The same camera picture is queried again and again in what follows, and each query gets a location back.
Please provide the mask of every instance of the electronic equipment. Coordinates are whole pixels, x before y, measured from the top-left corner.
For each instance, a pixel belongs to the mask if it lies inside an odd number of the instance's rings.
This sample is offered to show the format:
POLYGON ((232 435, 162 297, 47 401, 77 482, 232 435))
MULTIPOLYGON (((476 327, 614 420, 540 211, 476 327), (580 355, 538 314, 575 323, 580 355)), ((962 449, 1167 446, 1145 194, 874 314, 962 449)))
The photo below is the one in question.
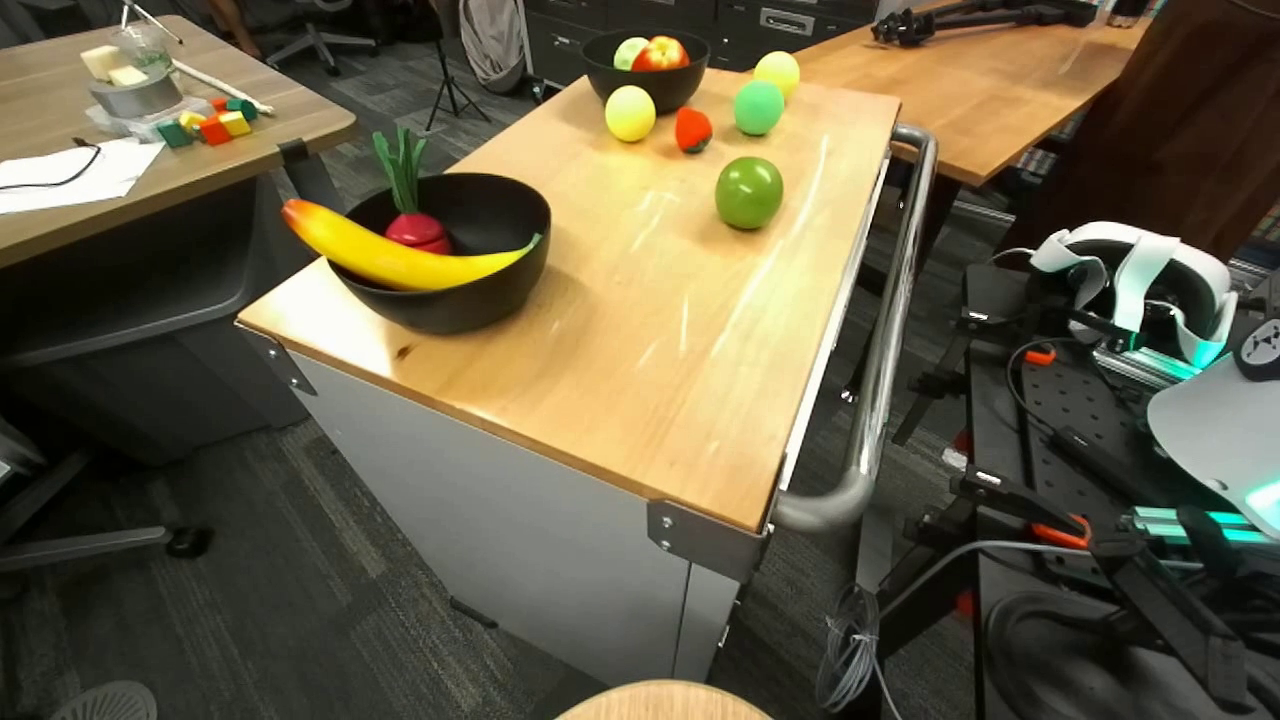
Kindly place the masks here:
POLYGON ((1076 339, 1098 363, 1154 388, 1200 376, 1237 321, 1234 273, 1218 257, 1134 225, 1053 231, 1033 269, 1076 284, 1076 339))
POLYGON ((1280 318, 1263 321, 1237 345, 1242 376, 1280 380, 1280 318))
POLYGON ((1191 482, 1280 541, 1280 380, 1249 380, 1237 355, 1220 355, 1206 376, 1157 391, 1147 430, 1191 482))

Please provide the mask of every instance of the paper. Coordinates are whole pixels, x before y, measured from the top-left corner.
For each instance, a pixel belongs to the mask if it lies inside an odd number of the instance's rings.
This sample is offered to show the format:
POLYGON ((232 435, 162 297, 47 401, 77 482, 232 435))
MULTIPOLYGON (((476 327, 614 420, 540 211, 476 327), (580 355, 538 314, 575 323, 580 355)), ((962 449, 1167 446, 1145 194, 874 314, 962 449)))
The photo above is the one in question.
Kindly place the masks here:
POLYGON ((129 196, 162 154, 164 145, 110 142, 98 147, 0 160, 0 218, 129 196))

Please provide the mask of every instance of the cabinet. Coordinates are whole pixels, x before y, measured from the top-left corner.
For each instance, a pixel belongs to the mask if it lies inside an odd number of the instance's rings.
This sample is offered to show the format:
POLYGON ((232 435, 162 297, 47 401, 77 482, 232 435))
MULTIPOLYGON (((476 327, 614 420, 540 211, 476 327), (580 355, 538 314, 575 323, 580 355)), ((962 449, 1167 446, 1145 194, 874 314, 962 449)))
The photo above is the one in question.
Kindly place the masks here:
POLYGON ((809 47, 860 30, 875 0, 524 0, 533 77, 574 85, 602 33, 703 33, 714 68, 751 68, 770 47, 809 47))

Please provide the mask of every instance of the banana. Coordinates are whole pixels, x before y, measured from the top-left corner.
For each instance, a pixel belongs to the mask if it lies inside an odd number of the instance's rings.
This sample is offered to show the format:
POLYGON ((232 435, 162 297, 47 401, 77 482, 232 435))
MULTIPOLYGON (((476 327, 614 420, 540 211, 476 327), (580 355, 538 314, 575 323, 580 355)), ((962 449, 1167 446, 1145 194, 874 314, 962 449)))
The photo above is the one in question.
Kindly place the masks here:
POLYGON ((436 257, 436 251, 392 246, 367 231, 364 225, 310 199, 284 199, 284 225, 293 227, 293 238, 302 238, 312 251, 329 257, 332 263, 404 291, 448 291, 448 287, 476 284, 484 278, 512 269, 519 257, 530 257, 545 240, 538 231, 516 251, 436 257))

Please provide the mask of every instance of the plastic fruit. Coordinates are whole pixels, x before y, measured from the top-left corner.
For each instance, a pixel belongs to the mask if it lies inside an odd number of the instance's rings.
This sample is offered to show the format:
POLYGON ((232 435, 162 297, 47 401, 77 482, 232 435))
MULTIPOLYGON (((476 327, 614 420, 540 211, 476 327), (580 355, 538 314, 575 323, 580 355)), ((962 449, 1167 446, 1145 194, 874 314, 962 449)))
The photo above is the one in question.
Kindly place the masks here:
POLYGON ((540 238, 533 238, 516 251, 436 257, 436 251, 387 246, 364 225, 310 199, 284 199, 284 225, 325 259, 401 291, 448 291, 448 287, 476 284, 484 278, 495 278, 519 263, 519 257, 530 257, 540 246, 540 238))
POLYGON ((750 80, 733 98, 733 120, 744 137, 770 137, 776 129, 776 120, 785 118, 785 107, 790 107, 785 93, 766 80, 750 80))
POLYGON ((631 68, 636 72, 668 72, 668 68, 685 68, 685 65, 687 65, 687 53, 675 37, 654 37, 631 68))
POLYGON ((396 218, 386 238, 421 251, 452 251, 443 225, 417 210, 417 181, 428 160, 428 142, 407 137, 407 129, 396 129, 392 142, 386 131, 372 131, 372 154, 386 163, 396 199, 396 218))
POLYGON ((616 68, 616 72, 631 72, 646 47, 648 47, 646 37, 621 40, 616 53, 614 53, 614 68, 616 68))
POLYGON ((794 53, 766 53, 751 77, 794 98, 802 85, 802 61, 794 53))
POLYGON ((707 120, 707 113, 679 107, 671 131, 675 131, 675 147, 679 147, 685 157, 696 157, 696 154, 703 154, 707 142, 714 142, 714 120, 707 120))
POLYGON ((721 170, 716 218, 730 227, 757 231, 785 206, 785 174, 766 157, 739 157, 721 170))
POLYGON ((656 105, 642 85, 625 85, 603 100, 603 129, 625 145, 642 145, 656 126, 656 105))

